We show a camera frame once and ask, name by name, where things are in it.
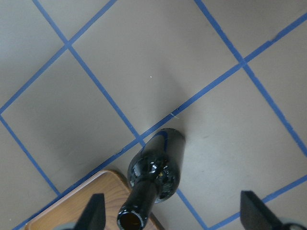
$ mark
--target bottle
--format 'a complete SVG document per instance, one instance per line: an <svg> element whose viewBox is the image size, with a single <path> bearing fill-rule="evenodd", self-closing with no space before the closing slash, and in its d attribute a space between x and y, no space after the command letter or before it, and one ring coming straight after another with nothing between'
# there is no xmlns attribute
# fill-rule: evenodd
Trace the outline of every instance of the bottle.
<svg viewBox="0 0 307 230"><path fill-rule="evenodd" d="M132 192L118 213L121 230L142 230L154 203L172 196L178 188L185 146L184 136L161 129L132 159L128 181Z"/></svg>

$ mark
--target tile floor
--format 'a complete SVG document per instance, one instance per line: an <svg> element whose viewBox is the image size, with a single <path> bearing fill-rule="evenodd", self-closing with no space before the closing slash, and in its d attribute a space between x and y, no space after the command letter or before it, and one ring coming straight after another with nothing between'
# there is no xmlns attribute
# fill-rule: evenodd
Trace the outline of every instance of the tile floor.
<svg viewBox="0 0 307 230"><path fill-rule="evenodd" d="M125 174L161 127L187 138L179 189L153 209L167 230L242 230L242 189L307 225L307 2L1 6L1 229Z"/></svg>

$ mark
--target bottle opening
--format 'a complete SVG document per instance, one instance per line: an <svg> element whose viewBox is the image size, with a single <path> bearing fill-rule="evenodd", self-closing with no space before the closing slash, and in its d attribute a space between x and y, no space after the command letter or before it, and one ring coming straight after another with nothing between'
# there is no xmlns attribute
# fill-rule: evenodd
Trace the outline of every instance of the bottle opening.
<svg viewBox="0 0 307 230"><path fill-rule="evenodd" d="M133 213L125 213L122 214L119 218L119 223L123 230L140 230L141 229L141 221L140 219Z"/></svg>

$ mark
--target wooden tray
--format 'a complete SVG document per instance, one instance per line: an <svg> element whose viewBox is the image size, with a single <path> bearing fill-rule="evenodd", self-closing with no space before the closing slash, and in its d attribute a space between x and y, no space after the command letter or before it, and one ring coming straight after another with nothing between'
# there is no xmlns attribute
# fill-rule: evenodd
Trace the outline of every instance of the wooden tray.
<svg viewBox="0 0 307 230"><path fill-rule="evenodd" d="M105 230L118 230L117 215L130 194L125 178L115 172L102 170L54 203L27 223L25 230L53 230L56 226L76 222L92 194L104 193L106 202ZM164 230L151 215L144 230Z"/></svg>

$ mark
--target floor tile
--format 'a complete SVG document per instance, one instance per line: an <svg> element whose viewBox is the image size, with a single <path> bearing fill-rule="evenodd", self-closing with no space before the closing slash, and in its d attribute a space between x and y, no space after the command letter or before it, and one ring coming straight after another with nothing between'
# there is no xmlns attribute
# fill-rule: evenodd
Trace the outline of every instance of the floor tile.
<svg viewBox="0 0 307 230"><path fill-rule="evenodd" d="M60 191L133 140L68 51L3 116Z"/></svg>
<svg viewBox="0 0 307 230"><path fill-rule="evenodd" d="M2 1L0 15L1 107L63 43L31 1Z"/></svg>
<svg viewBox="0 0 307 230"><path fill-rule="evenodd" d="M140 133L237 63L192 0L117 2L74 47Z"/></svg>
<svg viewBox="0 0 307 230"><path fill-rule="evenodd" d="M56 197L0 123L0 228L12 229Z"/></svg>
<svg viewBox="0 0 307 230"><path fill-rule="evenodd" d="M203 2L244 57L307 12L307 2L300 0Z"/></svg>
<svg viewBox="0 0 307 230"><path fill-rule="evenodd" d="M108 0L40 0L39 2L66 38L70 39L104 7Z"/></svg>
<svg viewBox="0 0 307 230"><path fill-rule="evenodd" d="M239 211L241 190L263 198L307 172L307 158L242 70L163 127L186 136L179 187L208 226Z"/></svg>
<svg viewBox="0 0 307 230"><path fill-rule="evenodd" d="M132 158L141 150L141 148L142 147L139 144L134 146L106 168L121 172L127 177L128 166ZM201 229L199 223L192 216L177 194L174 194L165 202L154 204L153 214L167 230Z"/></svg>
<svg viewBox="0 0 307 230"><path fill-rule="evenodd" d="M307 22L251 61L263 86L307 143Z"/></svg>

